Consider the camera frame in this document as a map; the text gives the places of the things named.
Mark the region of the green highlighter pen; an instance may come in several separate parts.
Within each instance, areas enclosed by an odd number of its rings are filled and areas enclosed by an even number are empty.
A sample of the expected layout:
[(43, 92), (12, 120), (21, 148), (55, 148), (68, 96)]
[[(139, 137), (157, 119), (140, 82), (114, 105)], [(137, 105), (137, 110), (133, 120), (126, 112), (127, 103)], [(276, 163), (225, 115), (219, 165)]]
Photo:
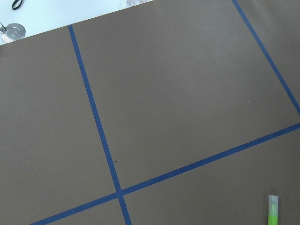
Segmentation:
[(268, 225), (278, 225), (278, 196), (269, 195)]

